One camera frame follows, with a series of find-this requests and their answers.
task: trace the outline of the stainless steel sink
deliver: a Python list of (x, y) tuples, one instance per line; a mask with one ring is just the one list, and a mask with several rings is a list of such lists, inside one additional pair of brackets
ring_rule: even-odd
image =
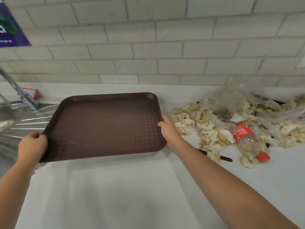
[(42, 132), (58, 105), (40, 104), (33, 111), (29, 106), (11, 109), (0, 104), (0, 179), (17, 160), (18, 144), (31, 132)]

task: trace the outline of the forearm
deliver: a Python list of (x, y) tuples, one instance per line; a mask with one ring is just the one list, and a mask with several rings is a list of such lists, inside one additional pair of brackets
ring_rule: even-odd
[(16, 162), (0, 181), (0, 228), (14, 229), (34, 167)]
[(253, 188), (185, 140), (173, 149), (229, 228), (298, 228)]

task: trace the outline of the poster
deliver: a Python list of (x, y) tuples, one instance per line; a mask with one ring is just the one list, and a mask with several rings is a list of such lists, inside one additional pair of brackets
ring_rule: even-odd
[(0, 0), (0, 47), (31, 46), (9, 8)]

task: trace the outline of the tray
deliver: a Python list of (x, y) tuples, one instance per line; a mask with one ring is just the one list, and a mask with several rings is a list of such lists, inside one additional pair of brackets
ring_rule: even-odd
[(161, 120), (149, 92), (71, 96), (43, 132), (48, 148), (40, 162), (159, 151), (166, 145)]

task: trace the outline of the hand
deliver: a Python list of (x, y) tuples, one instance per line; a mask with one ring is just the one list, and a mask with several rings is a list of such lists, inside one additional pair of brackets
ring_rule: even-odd
[(162, 115), (163, 121), (160, 121), (158, 123), (158, 126), (161, 127), (161, 133), (162, 136), (166, 139), (167, 145), (170, 148), (173, 148), (173, 146), (180, 140), (183, 140), (180, 134), (178, 133), (175, 125), (173, 122), (170, 121), (170, 119)]
[(43, 156), (48, 146), (48, 138), (46, 135), (35, 132), (25, 136), (19, 143), (17, 161), (35, 166)]

